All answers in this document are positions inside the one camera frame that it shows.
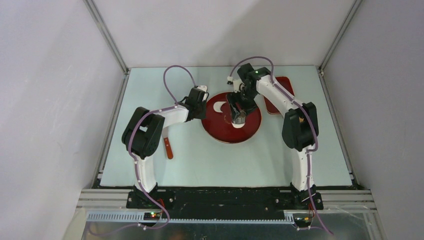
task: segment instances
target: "knife handle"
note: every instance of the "knife handle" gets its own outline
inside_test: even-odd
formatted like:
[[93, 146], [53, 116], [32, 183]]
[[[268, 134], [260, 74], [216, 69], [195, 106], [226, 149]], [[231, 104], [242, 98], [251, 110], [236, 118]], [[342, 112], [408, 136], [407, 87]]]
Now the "knife handle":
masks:
[[174, 154], [172, 153], [170, 140], [167, 137], [165, 137], [163, 138], [163, 142], [165, 143], [166, 155], [168, 156], [168, 159], [173, 159]]

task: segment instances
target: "white wall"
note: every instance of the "white wall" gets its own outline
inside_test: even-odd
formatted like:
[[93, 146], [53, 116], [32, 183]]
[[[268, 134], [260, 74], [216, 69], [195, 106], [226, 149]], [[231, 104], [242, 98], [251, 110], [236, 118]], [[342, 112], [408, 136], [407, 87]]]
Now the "white wall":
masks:
[[123, 73], [81, 0], [0, 2], [0, 239], [60, 239]]
[[354, 0], [95, 2], [129, 67], [166, 67], [319, 65]]
[[325, 81], [391, 240], [423, 239], [424, 1], [364, 1]]

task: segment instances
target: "red plate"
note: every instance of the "red plate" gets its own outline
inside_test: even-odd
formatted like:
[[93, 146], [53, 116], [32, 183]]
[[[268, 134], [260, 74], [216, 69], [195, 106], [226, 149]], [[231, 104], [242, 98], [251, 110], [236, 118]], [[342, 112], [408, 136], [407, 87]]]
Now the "red plate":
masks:
[[[234, 128], [231, 124], [230, 105], [226, 98], [228, 93], [220, 93], [207, 101], [206, 118], [201, 120], [201, 124], [214, 139], [223, 143], [237, 144], [248, 140], [258, 131], [262, 120], [261, 111], [256, 108], [246, 117], [243, 127]], [[218, 102], [222, 103], [220, 108], [222, 112], [214, 110], [214, 104]]]
[[[290, 84], [290, 80], [285, 76], [277, 76], [276, 77], [279, 84], [281, 84], [287, 91], [289, 91], [293, 96], [295, 95], [295, 92], [293, 91], [292, 85]], [[274, 106], [266, 97], [263, 97], [265, 99], [265, 105], [266, 105], [266, 111], [269, 114], [280, 114], [276, 106]]]

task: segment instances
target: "knife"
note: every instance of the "knife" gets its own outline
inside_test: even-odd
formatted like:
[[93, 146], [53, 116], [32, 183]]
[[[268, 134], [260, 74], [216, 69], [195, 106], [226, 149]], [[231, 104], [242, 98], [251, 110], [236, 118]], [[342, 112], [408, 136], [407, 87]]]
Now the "knife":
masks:
[[170, 140], [168, 139], [168, 127], [164, 127], [162, 129], [162, 138], [163, 138], [163, 142], [165, 143], [166, 155], [167, 155], [168, 159], [174, 158], [174, 154], [172, 153]]

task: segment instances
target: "light blue tabletop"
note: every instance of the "light blue tabletop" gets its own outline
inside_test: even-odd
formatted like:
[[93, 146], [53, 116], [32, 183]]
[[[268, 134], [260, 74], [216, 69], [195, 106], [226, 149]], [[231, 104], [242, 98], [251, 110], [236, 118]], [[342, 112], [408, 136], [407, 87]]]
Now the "light blue tabletop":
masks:
[[[207, 85], [210, 97], [232, 90], [227, 85], [231, 67], [188, 67], [198, 85]], [[169, 107], [174, 104], [163, 84], [164, 67], [133, 68], [123, 96], [107, 155], [101, 186], [132, 186], [136, 181], [134, 162], [121, 136], [134, 110]], [[296, 98], [317, 108], [319, 149], [312, 155], [312, 173], [318, 186], [350, 186], [351, 178], [336, 135], [315, 66], [276, 66], [275, 76], [290, 79]], [[193, 86], [188, 74], [173, 68], [167, 84], [177, 100]], [[265, 187], [289, 186], [292, 178], [290, 149], [281, 133], [283, 117], [267, 113], [263, 96], [256, 97], [262, 112], [258, 132], [249, 140], [227, 144], [209, 136], [198, 119], [169, 127], [174, 154], [168, 159], [163, 141], [154, 154], [154, 174], [160, 186]]]

